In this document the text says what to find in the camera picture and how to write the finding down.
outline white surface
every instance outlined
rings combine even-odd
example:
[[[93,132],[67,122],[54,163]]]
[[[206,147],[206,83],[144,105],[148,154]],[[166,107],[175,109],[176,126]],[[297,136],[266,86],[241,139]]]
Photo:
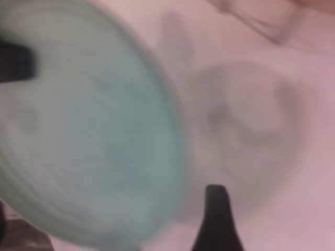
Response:
[[[287,5],[282,6],[281,0],[273,1],[273,5],[266,2],[250,0],[245,9],[257,12],[258,18],[271,20],[273,17],[278,22],[277,13],[285,13]],[[196,98],[192,98],[189,80],[205,69],[224,67],[236,59],[267,65],[288,79],[297,90],[304,114],[299,151],[289,167],[289,175],[276,185],[275,191],[250,212],[236,217],[238,232],[248,251],[334,250],[335,17],[309,11],[287,45],[277,47],[236,19],[218,14],[204,0],[104,0],[103,4],[140,35],[176,80],[194,146],[191,151],[198,190],[193,189],[196,199],[190,200],[191,203],[201,200],[206,182],[223,180],[217,175],[220,173],[218,154],[211,150],[216,149],[217,144],[199,134],[206,120],[203,116],[221,97],[220,85],[213,84],[213,89],[207,88],[212,86],[207,85],[208,82],[197,85]],[[210,76],[214,78],[211,83],[220,83],[224,73]],[[201,109],[192,113],[190,107]],[[281,123],[278,116],[273,118],[272,124],[267,125],[271,128]],[[268,190],[268,187],[263,185],[261,189]],[[252,196],[251,193],[242,195],[243,198]],[[191,216],[172,222],[165,232],[144,245],[143,250],[190,250],[198,231],[201,209],[186,215]],[[56,250],[76,250],[62,245],[58,243]]]

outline light blue disc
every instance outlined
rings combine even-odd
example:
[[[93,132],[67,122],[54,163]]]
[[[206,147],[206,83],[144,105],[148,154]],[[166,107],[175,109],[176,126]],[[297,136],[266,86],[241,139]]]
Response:
[[[35,79],[0,86],[0,197],[87,246],[151,238],[183,192],[180,125],[155,61],[83,0],[0,0],[0,34]]]

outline black object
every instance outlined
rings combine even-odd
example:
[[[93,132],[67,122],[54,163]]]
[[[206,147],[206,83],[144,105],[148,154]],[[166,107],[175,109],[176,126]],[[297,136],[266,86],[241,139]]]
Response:
[[[6,225],[7,224],[6,224],[4,208],[2,202],[0,201],[0,245],[2,244],[5,238]]]
[[[223,186],[206,188],[205,217],[193,251],[243,251]]]
[[[29,48],[0,41],[0,83],[29,80],[35,70],[34,53]]]

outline blurry blue object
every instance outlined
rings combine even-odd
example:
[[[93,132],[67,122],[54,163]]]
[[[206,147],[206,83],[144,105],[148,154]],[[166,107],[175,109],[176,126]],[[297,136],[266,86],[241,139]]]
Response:
[[[83,0],[0,0],[0,31],[37,61],[36,78],[0,86],[0,197],[74,244],[151,238],[185,183],[181,126],[157,62]]]

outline circular shape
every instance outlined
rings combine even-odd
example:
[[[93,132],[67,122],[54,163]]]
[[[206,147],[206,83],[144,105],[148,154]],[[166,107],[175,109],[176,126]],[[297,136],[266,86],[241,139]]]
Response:
[[[82,0],[0,0],[0,28],[38,77],[0,87],[0,197],[46,232],[127,247],[173,215],[184,162],[162,76]]]
[[[222,66],[222,100],[208,116],[234,215],[248,217],[295,173],[305,136],[304,106],[295,85],[255,62]]]

